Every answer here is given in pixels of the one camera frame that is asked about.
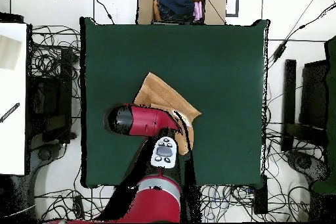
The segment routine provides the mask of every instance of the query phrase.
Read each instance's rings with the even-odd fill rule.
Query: button
[[[173,152],[171,151],[171,149],[167,146],[158,146],[157,150],[156,150],[156,154],[158,156],[164,156],[164,157],[170,157],[173,155]]]

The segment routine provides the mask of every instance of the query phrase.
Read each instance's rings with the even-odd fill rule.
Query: cardboard box
[[[0,35],[0,68],[15,70],[22,42]]]
[[[192,0],[203,2],[203,17],[206,25],[224,25],[226,16],[226,0]],[[138,0],[136,23],[149,25],[154,20],[154,0]]]

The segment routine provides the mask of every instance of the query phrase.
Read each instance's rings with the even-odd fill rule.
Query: black cable
[[[292,203],[292,201],[290,200],[290,194],[291,194],[291,192],[293,191],[293,190],[295,190],[295,189],[304,189],[304,190],[307,190],[309,193],[314,193],[312,190],[310,190],[310,189],[308,189],[308,188],[306,188],[306,187],[302,187],[302,186],[297,186],[297,187],[293,187],[292,189],[290,189],[289,191],[288,191],[288,195],[287,195],[287,201],[288,201],[288,207],[289,207],[289,211],[290,211],[290,213],[291,213],[291,215],[292,215],[292,217],[294,218],[294,220],[296,221],[296,222],[300,222],[300,221],[298,221],[297,220],[297,218],[294,216],[294,214],[293,214],[293,210],[292,210],[292,207],[291,207],[291,203]]]
[[[110,15],[110,13],[108,13],[108,10],[106,9],[106,7],[104,6],[104,4],[102,4],[99,0],[96,0],[98,4],[102,5],[104,7],[104,10],[106,11],[108,18],[111,19],[113,25],[114,25],[114,21],[112,19],[112,16]]]
[[[286,38],[280,45],[279,47],[274,51],[273,55],[274,56],[274,62],[272,63],[272,65],[268,68],[270,69],[275,63],[276,61],[282,56],[282,54],[284,53],[285,49],[286,49],[286,44],[288,42],[288,39],[295,34],[297,31],[305,28],[306,26],[308,26],[309,24],[317,21],[317,19],[323,17],[324,15],[326,15],[327,11],[331,11],[332,9],[334,9],[336,7],[336,3],[331,4],[330,6],[328,6],[326,9],[324,9],[319,15],[318,17],[316,17],[314,20],[310,21],[309,23],[306,23],[300,27],[298,27],[293,33],[291,33],[288,38]]]

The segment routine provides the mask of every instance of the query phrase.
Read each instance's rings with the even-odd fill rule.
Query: black device
[[[262,187],[253,191],[254,203],[253,212],[256,215],[268,213],[268,189],[267,189],[267,176],[261,175]]]
[[[303,97],[301,99],[301,122],[295,123],[295,91],[296,91],[296,60],[285,60],[283,75],[282,101],[282,138],[280,147],[282,152],[292,150],[294,138],[310,144],[325,147],[327,144],[326,129],[318,128],[324,125],[322,117],[326,115],[326,90],[324,81],[326,69],[323,62],[308,64],[304,70]]]
[[[57,78],[32,76],[29,87],[30,138],[42,134],[44,143],[58,139],[69,144],[75,138],[72,125],[72,65],[76,61],[71,48],[61,50],[60,75]]]

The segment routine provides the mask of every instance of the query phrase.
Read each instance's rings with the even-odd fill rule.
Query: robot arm
[[[102,215],[95,221],[84,222],[180,222],[181,180],[179,150],[175,141],[175,132],[179,127],[176,121],[162,110],[121,105],[106,111],[103,124],[109,132],[145,136],[148,139],[140,146],[129,166],[129,172]],[[128,187],[133,181],[136,181],[137,190]],[[121,218],[111,220],[106,211],[114,210],[125,194],[133,198],[128,211]],[[53,223],[60,222],[82,223],[78,220]]]

